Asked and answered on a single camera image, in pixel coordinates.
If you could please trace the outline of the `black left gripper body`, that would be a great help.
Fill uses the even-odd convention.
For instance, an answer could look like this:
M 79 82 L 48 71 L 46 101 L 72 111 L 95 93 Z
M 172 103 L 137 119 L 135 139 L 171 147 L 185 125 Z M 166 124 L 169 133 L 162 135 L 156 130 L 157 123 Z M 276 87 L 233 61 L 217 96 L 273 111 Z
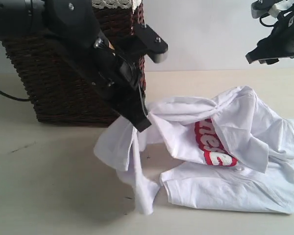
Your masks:
M 136 59 L 119 46 L 111 47 L 103 34 L 88 34 L 83 49 L 99 74 L 98 93 L 112 109 L 146 109 L 143 73 Z

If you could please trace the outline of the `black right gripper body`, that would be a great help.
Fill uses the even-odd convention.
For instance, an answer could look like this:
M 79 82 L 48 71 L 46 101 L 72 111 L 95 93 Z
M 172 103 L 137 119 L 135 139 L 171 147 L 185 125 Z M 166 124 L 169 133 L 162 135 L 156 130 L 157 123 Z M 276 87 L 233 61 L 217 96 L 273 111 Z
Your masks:
M 280 20 L 269 14 L 265 14 L 258 19 L 261 25 L 273 29 L 268 37 L 257 43 L 257 46 L 274 45 L 282 50 L 280 58 L 294 58 L 294 10 L 288 12 Z

